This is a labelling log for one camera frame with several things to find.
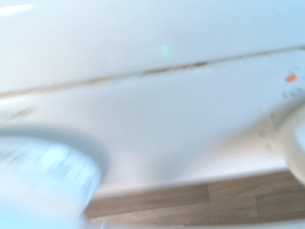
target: grout line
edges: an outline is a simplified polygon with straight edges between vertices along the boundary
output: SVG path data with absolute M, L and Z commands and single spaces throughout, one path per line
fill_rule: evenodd
M 96 78 L 91 78 L 89 80 L 83 80 L 83 81 L 72 82 L 72 83 L 61 83 L 61 84 L 54 84 L 54 85 L 46 86 L 46 87 L 33 87 L 33 88 L 25 89 L 25 90 L 3 92 L 3 93 L 0 93 L 0 99 L 21 96 L 21 95 L 29 95 L 29 94 L 50 94 L 50 93 L 53 93 L 56 91 L 67 90 L 67 89 L 71 89 L 71 88 L 96 85 L 96 84 L 104 83 L 104 82 L 114 80 L 114 79 L 129 78 L 129 77 L 132 77 L 135 75 L 140 75 L 140 77 L 147 77 L 147 76 L 151 76 L 151 75 L 159 74 L 159 73 L 200 68 L 200 67 L 205 67 L 205 66 L 219 63 L 219 62 L 226 62 L 226 61 L 246 59 L 246 58 L 251 58 L 251 57 L 265 56 L 265 55 L 270 55 L 270 54 L 274 54 L 274 53 L 289 52 L 289 51 L 294 51 L 294 50 L 305 50 L 305 46 L 290 47 L 290 48 L 278 49 L 278 50 L 273 50 L 273 51 L 271 50 L 271 51 L 267 51 L 267 52 L 258 52 L 258 53 L 253 53 L 253 54 L 228 57 L 228 58 L 223 58 L 223 59 L 216 59 L 216 60 L 212 60 L 212 61 L 197 62 L 197 63 L 168 67 L 168 68 L 163 68 L 163 69 L 149 70 L 149 71 L 146 71 L 143 73 L 129 73 L 129 74 L 106 76 L 106 77 L 96 77 Z

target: white surface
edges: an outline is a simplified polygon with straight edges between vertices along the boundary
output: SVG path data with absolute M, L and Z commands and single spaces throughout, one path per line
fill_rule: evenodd
M 302 98 L 304 63 L 295 50 L 2 99 L 0 122 L 94 139 L 109 157 L 98 194 L 287 169 L 272 134 Z
M 305 45 L 303 0 L 2 0 L 0 92 Z

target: orange dot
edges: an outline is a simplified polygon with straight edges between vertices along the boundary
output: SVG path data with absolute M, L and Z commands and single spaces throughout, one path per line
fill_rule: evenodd
M 285 81 L 288 83 L 292 83 L 293 81 L 297 80 L 297 75 L 296 74 L 290 74 L 285 77 Z

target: white cylindrical object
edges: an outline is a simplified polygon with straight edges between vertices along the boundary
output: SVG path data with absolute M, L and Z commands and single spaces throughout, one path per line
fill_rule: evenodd
M 101 170 L 70 146 L 29 137 L 0 137 L 0 202 L 49 219 L 78 219 Z
M 292 174 L 305 185 L 305 106 L 281 124 L 278 140 Z

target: wooden floor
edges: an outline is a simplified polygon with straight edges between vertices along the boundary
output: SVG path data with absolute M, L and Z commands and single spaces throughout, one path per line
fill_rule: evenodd
M 92 222 L 221 225 L 305 218 L 305 187 L 290 172 L 94 199 Z

